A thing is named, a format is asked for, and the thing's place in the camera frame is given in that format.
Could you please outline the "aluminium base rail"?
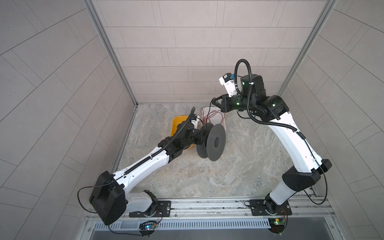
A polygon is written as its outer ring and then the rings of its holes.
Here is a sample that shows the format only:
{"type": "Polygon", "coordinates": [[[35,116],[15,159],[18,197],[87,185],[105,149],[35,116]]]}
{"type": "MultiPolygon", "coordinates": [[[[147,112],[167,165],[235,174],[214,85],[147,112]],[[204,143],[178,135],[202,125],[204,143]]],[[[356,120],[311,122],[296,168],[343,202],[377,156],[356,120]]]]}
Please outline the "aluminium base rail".
{"type": "MultiPolygon", "coordinates": [[[[244,205],[247,200],[262,199],[255,198],[181,198],[181,199],[158,199],[158,201],[171,201],[171,211],[169,217],[164,219],[235,219],[235,218],[268,218],[270,216],[252,216],[251,210],[244,205]]],[[[305,196],[293,196],[288,200],[291,207],[291,216],[273,216],[272,218],[299,218],[299,217],[333,217],[335,215],[330,203],[325,201],[322,205],[315,205],[305,196]]],[[[100,217],[106,221],[107,225],[118,220],[128,219],[129,213],[140,212],[132,207],[119,208],[113,210],[106,218],[100,217]]]]}

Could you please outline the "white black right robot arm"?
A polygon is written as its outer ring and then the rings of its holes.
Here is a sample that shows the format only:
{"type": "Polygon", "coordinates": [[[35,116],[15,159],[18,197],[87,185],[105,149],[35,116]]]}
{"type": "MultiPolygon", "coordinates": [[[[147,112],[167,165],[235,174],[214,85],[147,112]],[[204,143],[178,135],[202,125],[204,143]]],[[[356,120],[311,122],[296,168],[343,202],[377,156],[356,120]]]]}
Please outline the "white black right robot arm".
{"type": "Polygon", "coordinates": [[[295,193],[315,185],[332,167],[332,163],[328,159],[323,160],[313,150],[305,135],[298,129],[284,100],[276,95],[266,95],[262,76],[253,74],[241,77],[241,93],[236,90],[235,77],[231,73],[220,77],[219,82],[225,87],[227,94],[221,97],[221,103],[216,106],[223,113],[232,110],[246,111],[254,122],[267,125],[280,139],[294,163],[265,197],[266,212],[276,215],[282,212],[283,205],[295,193]]]}

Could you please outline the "left circuit board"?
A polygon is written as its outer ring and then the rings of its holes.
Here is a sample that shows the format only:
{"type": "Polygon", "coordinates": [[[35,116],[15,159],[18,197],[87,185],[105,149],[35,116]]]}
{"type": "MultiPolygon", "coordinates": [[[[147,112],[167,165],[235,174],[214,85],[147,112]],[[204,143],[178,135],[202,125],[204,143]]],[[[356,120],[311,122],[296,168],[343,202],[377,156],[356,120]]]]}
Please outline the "left circuit board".
{"type": "Polygon", "coordinates": [[[157,221],[147,221],[143,222],[139,226],[140,231],[154,231],[157,228],[157,221]]]}

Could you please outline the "aluminium corner post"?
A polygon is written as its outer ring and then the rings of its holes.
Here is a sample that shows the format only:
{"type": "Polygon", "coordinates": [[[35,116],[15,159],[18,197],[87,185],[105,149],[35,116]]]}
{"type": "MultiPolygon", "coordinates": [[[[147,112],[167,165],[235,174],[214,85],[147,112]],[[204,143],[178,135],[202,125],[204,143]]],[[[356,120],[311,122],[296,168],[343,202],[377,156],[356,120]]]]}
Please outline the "aluminium corner post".
{"type": "Polygon", "coordinates": [[[101,19],[96,11],[96,8],[94,6],[94,3],[93,1],[90,1],[90,0],[84,0],[83,1],[84,5],[85,5],[85,8],[91,18],[91,21],[93,22],[94,24],[94,27],[96,28],[96,31],[98,32],[99,34],[99,37],[101,39],[101,42],[103,44],[103,46],[105,47],[110,59],[111,59],[111,62],[115,68],[115,70],[117,71],[117,74],[118,76],[120,77],[121,81],[123,82],[123,85],[125,86],[125,89],[127,90],[132,102],[134,103],[134,106],[135,108],[138,107],[138,102],[134,96],[134,93],[132,91],[132,89],[130,88],[129,86],[129,83],[127,81],[127,78],[123,72],[123,69],[119,63],[119,60],[117,58],[117,55],[111,45],[111,42],[107,36],[107,32],[105,31],[105,28],[101,22],[101,19]]]}
{"type": "Polygon", "coordinates": [[[323,9],[320,11],[320,14],[319,14],[318,18],[316,19],[312,30],[310,31],[303,47],[301,48],[297,58],[294,61],[294,64],[290,68],[290,71],[288,72],[281,88],[279,89],[279,92],[277,93],[278,96],[282,97],[283,94],[288,89],[289,84],[291,83],[297,70],[301,66],[304,58],[307,56],[310,48],[312,47],[313,43],[315,42],[317,36],[319,35],[325,22],[327,21],[330,14],[332,13],[332,10],[334,9],[334,6],[336,5],[337,2],[338,2],[338,0],[328,0],[325,2],[325,5],[324,5],[323,9]]]}

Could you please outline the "circuit board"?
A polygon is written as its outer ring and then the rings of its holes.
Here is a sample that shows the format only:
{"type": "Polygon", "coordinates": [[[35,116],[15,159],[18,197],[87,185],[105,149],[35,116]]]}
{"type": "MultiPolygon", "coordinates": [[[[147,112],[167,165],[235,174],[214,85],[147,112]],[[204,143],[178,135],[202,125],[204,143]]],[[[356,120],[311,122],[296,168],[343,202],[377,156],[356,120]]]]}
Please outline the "circuit board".
{"type": "Polygon", "coordinates": [[[270,228],[269,231],[274,234],[282,233],[286,228],[286,221],[279,218],[270,218],[268,219],[270,228]]]}
{"type": "Polygon", "coordinates": [[[157,221],[147,221],[143,222],[139,226],[140,231],[154,231],[157,228],[157,221]]]}

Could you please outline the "aluminium corner post right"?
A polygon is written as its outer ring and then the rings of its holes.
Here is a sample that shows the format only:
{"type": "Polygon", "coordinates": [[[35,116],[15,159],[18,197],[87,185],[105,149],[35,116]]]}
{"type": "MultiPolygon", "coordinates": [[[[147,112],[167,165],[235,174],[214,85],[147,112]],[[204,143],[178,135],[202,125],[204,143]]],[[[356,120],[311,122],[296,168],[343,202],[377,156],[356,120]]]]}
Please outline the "aluminium corner post right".
{"type": "Polygon", "coordinates": [[[277,93],[278,96],[282,97],[283,94],[288,89],[289,84],[291,83],[297,70],[301,66],[304,58],[307,56],[310,48],[312,47],[313,43],[315,42],[317,36],[319,35],[325,22],[327,21],[330,14],[332,13],[332,10],[334,9],[334,6],[336,5],[337,2],[338,2],[338,0],[328,0],[325,2],[325,5],[324,5],[323,9],[320,11],[320,14],[319,14],[318,18],[316,19],[312,30],[310,31],[303,47],[301,48],[297,58],[294,61],[294,64],[290,68],[290,71],[288,72],[281,88],[279,89],[279,92],[277,93]]]}

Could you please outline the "white plastic tray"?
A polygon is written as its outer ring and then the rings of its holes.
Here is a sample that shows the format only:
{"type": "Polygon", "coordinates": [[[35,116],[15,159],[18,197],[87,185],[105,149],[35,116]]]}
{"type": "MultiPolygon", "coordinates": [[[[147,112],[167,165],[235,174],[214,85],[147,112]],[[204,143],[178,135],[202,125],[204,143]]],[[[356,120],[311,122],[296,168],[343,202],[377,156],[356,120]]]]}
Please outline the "white plastic tray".
{"type": "Polygon", "coordinates": [[[211,123],[221,124],[226,129],[225,114],[220,112],[217,107],[205,107],[201,109],[202,124],[211,123]]]}

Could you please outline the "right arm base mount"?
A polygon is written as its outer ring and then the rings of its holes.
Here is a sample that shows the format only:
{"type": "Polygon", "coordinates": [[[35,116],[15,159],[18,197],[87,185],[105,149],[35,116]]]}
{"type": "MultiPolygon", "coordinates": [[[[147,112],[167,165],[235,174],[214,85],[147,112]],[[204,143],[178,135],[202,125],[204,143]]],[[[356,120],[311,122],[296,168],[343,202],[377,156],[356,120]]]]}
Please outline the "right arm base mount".
{"type": "Polygon", "coordinates": [[[273,201],[253,199],[245,201],[244,205],[251,210],[252,216],[270,216],[272,218],[273,216],[291,216],[293,214],[288,201],[282,205],[276,205],[273,201]]]}

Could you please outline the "grey perforated cable spool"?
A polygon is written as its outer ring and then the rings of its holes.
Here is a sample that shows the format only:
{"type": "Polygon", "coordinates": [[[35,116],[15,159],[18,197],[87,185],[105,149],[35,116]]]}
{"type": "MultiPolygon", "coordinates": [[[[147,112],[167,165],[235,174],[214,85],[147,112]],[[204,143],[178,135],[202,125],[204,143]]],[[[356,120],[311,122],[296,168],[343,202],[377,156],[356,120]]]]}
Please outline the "grey perforated cable spool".
{"type": "Polygon", "coordinates": [[[207,123],[204,125],[202,144],[196,144],[200,158],[217,161],[223,154],[226,145],[226,131],[223,125],[207,123]]]}

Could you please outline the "yellow plastic tray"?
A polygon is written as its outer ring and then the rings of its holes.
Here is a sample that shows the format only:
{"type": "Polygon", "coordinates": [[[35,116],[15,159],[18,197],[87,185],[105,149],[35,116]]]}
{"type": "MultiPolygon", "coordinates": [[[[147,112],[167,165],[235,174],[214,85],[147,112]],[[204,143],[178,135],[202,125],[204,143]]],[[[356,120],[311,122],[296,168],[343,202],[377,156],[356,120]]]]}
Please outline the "yellow plastic tray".
{"type": "Polygon", "coordinates": [[[193,147],[192,135],[196,132],[196,121],[193,117],[178,116],[172,125],[172,145],[178,149],[191,149],[193,147]]]}

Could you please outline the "right circuit board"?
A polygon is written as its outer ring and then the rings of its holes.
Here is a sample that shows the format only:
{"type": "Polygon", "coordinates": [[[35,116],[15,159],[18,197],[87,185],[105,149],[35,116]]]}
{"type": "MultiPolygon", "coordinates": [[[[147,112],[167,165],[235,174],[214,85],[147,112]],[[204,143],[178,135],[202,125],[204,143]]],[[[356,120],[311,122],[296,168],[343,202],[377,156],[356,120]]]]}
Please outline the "right circuit board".
{"type": "Polygon", "coordinates": [[[270,218],[268,219],[270,228],[269,231],[274,234],[282,233],[286,228],[286,221],[279,218],[270,218]]]}

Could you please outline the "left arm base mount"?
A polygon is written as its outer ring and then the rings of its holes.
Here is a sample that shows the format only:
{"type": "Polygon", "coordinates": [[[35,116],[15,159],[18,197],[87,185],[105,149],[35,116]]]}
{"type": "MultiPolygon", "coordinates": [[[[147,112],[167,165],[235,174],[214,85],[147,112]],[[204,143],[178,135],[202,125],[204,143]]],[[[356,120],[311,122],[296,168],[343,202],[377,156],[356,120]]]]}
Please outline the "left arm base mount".
{"type": "Polygon", "coordinates": [[[152,203],[149,209],[145,212],[129,213],[130,218],[157,218],[169,217],[171,211],[171,201],[158,201],[152,203]]]}

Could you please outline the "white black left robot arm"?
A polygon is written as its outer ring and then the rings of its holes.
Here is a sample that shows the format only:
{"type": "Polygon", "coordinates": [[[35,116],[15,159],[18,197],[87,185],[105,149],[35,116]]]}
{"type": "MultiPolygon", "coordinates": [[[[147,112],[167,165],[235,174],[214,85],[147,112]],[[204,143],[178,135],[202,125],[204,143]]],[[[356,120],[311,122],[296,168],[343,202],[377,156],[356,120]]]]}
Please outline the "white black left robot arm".
{"type": "Polygon", "coordinates": [[[99,175],[89,202],[106,226],[126,213],[138,212],[146,216],[156,213],[156,196],[148,190],[132,193],[132,189],[152,172],[179,157],[191,145],[196,146],[202,159],[215,162],[222,156],[226,145],[225,127],[205,123],[197,129],[198,121],[195,108],[192,108],[187,119],[178,124],[175,134],[163,139],[145,157],[113,174],[105,171],[99,175]]]}

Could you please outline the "aluminium corner post left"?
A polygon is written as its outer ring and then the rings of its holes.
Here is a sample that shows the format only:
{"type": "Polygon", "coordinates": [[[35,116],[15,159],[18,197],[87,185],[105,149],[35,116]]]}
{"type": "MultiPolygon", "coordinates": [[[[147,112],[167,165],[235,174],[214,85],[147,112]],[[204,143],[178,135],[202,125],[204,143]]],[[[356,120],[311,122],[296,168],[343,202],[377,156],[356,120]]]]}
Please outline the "aluminium corner post left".
{"type": "Polygon", "coordinates": [[[134,103],[134,106],[135,108],[138,107],[138,102],[134,96],[134,93],[132,91],[132,89],[130,88],[129,86],[129,83],[127,81],[127,78],[123,72],[123,69],[119,63],[119,60],[117,58],[117,55],[111,45],[111,42],[107,36],[107,32],[105,31],[105,28],[101,22],[101,19],[96,11],[96,8],[94,6],[94,3],[93,1],[90,1],[90,0],[84,0],[83,1],[84,5],[85,5],[85,8],[91,18],[91,21],[93,22],[94,24],[94,27],[96,28],[96,31],[98,32],[99,34],[99,37],[101,39],[101,42],[103,44],[103,46],[105,47],[110,59],[111,59],[111,62],[115,68],[115,70],[117,71],[117,74],[118,76],[120,77],[121,81],[123,82],[123,85],[125,86],[125,89],[127,90],[132,102],[134,103]]]}

